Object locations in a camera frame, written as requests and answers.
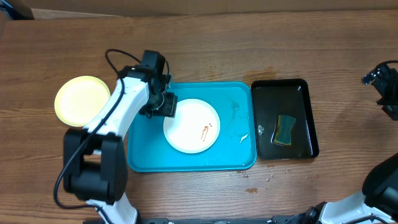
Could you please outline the white plate with sauce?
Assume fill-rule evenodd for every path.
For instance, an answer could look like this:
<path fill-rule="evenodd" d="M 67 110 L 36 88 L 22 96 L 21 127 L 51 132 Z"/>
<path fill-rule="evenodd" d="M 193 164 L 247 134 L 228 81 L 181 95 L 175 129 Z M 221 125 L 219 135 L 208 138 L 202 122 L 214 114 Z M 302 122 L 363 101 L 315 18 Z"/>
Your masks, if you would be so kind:
<path fill-rule="evenodd" d="M 214 107 L 198 99 L 177 103 L 173 118 L 163 123 L 164 136 L 176 150 L 196 154 L 209 149 L 220 134 L 220 117 Z"/>

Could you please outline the green rimmed plate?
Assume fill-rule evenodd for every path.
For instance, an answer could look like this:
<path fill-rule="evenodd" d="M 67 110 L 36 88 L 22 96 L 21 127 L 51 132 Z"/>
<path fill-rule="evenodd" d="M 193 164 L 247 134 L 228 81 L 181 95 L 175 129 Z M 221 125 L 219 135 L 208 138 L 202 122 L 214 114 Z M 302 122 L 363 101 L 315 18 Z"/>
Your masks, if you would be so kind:
<path fill-rule="evenodd" d="M 57 92 L 55 114 L 69 126 L 84 126 L 101 111 L 109 97 L 110 91 L 104 81 L 92 76 L 76 77 Z"/>

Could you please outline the green yellow sponge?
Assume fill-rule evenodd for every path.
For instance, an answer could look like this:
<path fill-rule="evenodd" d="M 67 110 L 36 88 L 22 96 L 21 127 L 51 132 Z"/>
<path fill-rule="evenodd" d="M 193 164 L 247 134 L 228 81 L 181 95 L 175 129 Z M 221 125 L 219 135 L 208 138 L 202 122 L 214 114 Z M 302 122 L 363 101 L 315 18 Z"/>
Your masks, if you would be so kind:
<path fill-rule="evenodd" d="M 290 146 L 292 144 L 292 130 L 295 123 L 296 119 L 293 116 L 286 114 L 278 115 L 272 143 L 280 146 Z"/>

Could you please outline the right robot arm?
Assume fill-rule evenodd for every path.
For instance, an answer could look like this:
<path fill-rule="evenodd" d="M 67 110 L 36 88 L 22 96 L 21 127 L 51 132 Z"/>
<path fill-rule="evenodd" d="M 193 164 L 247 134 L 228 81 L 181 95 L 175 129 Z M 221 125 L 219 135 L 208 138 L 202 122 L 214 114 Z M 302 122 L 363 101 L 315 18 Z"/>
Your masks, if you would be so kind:
<path fill-rule="evenodd" d="M 397 60 L 375 66 L 362 78 L 379 92 L 377 101 L 383 111 L 397 120 L 397 69 L 389 67 Z M 366 177 L 362 190 L 337 202 L 322 202 L 285 223 L 393 223 L 397 222 L 397 154 L 386 159 Z"/>

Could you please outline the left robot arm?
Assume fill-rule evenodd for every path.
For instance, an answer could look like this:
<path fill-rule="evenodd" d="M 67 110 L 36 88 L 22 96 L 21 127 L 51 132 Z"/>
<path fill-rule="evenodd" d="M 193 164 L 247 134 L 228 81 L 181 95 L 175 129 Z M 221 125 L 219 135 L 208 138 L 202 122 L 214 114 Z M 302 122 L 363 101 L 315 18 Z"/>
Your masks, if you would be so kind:
<path fill-rule="evenodd" d="M 173 118 L 178 98 L 167 90 L 172 76 L 159 52 L 145 50 L 136 65 L 115 72 L 116 88 L 102 110 L 82 129 L 64 135 L 53 199 L 65 210 L 94 208 L 100 223 L 139 223 L 125 193 L 124 137 L 138 114 Z"/>

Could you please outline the teal plastic tray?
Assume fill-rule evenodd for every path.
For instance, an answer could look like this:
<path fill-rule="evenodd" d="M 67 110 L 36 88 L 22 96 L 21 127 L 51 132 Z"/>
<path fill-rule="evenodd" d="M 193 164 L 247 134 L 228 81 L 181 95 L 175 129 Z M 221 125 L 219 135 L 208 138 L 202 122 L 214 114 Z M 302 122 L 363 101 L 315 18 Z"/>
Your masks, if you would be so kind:
<path fill-rule="evenodd" d="M 243 170 L 257 159 L 251 89 L 243 82 L 173 83 L 178 100 L 209 103 L 220 118 L 220 133 L 207 150 L 195 154 L 173 148 L 164 135 L 164 118 L 134 118 L 128 135 L 127 162 L 137 172 Z"/>

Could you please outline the black water tray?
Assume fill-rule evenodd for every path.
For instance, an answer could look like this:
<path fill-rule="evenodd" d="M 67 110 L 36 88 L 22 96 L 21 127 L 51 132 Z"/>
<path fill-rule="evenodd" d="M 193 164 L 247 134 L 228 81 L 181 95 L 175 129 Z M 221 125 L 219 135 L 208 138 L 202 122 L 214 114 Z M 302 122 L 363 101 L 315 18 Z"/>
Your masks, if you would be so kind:
<path fill-rule="evenodd" d="M 261 159 L 312 159 L 319 155 L 310 94 L 305 80 L 294 78 L 254 81 L 251 94 L 257 153 Z M 272 143 L 280 114 L 296 119 L 290 146 Z"/>

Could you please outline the dark object top-left corner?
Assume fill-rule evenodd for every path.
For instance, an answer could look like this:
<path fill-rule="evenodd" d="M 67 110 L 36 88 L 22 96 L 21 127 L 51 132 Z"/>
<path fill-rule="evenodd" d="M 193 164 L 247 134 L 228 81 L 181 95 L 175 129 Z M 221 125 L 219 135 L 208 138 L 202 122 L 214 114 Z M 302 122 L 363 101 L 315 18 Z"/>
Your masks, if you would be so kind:
<path fill-rule="evenodd" d="M 1 10 L 12 20 L 34 20 L 32 9 L 22 0 L 1 0 Z"/>

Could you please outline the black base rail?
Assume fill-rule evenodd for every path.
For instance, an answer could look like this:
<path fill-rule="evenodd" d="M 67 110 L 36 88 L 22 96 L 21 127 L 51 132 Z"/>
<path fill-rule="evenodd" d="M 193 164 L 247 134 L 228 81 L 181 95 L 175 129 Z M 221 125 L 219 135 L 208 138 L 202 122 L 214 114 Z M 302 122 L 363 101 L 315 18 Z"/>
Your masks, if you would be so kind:
<path fill-rule="evenodd" d="M 97 220 L 83 221 L 83 223 L 137 223 L 137 224 L 292 224 L 300 223 L 304 214 L 276 215 L 271 218 L 216 218 L 216 219 L 177 219 L 168 218 L 139 218 L 137 215 L 108 215 Z"/>

